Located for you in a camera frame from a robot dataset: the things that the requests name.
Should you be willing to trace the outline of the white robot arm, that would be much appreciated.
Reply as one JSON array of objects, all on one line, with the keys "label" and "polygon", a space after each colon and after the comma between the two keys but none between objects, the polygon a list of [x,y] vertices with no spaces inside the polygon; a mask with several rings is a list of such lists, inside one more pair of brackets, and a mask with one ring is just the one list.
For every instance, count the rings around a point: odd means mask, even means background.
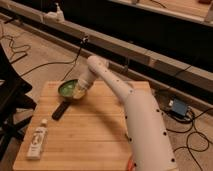
[{"label": "white robot arm", "polygon": [[95,55],[88,57],[87,69],[78,78],[74,98],[82,98],[98,77],[124,106],[136,171],[179,171],[155,97],[113,74],[106,60]]}]

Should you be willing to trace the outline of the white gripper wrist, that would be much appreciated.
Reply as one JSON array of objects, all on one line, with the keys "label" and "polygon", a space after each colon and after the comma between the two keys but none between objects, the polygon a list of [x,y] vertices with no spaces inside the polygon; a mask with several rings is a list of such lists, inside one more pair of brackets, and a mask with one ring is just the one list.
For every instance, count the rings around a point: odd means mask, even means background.
[{"label": "white gripper wrist", "polygon": [[98,78],[98,76],[92,72],[89,68],[87,68],[79,77],[78,84],[75,86],[73,91],[74,99],[81,99],[86,95],[86,90],[89,89],[94,81]]}]

